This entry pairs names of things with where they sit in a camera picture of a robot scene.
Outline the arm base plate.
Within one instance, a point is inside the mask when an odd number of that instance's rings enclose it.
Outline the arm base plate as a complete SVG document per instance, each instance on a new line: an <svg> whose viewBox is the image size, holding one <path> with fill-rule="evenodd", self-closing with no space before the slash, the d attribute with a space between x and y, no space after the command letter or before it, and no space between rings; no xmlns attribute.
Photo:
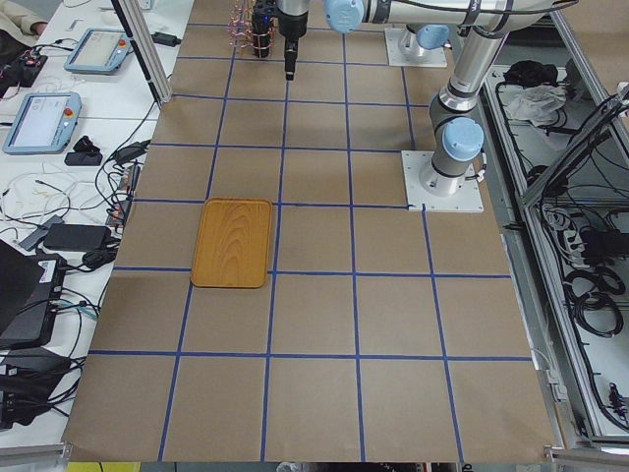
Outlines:
<svg viewBox="0 0 629 472"><path fill-rule="evenodd" d="M466 212L484 211L480 185L472 163L464 175L445 177L432 166L433 152L403 150L402 169L409 211Z"/></svg>
<svg viewBox="0 0 629 472"><path fill-rule="evenodd" d="M392 67L446 68L444 47L425 49L417 35L406 28L388 28L384 31L388 65Z"/></svg>

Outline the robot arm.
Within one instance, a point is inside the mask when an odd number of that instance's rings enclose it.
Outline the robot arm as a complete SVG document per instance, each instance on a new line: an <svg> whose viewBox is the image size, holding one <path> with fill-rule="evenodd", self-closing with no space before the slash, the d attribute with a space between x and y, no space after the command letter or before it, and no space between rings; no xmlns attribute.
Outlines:
<svg viewBox="0 0 629 472"><path fill-rule="evenodd" d="M410 56L422 56L445 45L449 26L443 24L408 24L399 40L400 49Z"/></svg>
<svg viewBox="0 0 629 472"><path fill-rule="evenodd" d="M478 94L499 43L482 36L487 21L480 1L439 4L406 1L408 8L395 12L392 1L326 1L324 13L331 29L349 33L362 23L399 22L420 26L415 32L419 49L428 50L422 39L432 25L455 25L469 30L454 72L430 105L430 119L436 138L431 161L419 171L419 183L429 193L450 197L464 185L466 172L480 155L484 134L467 115L476 106Z"/></svg>

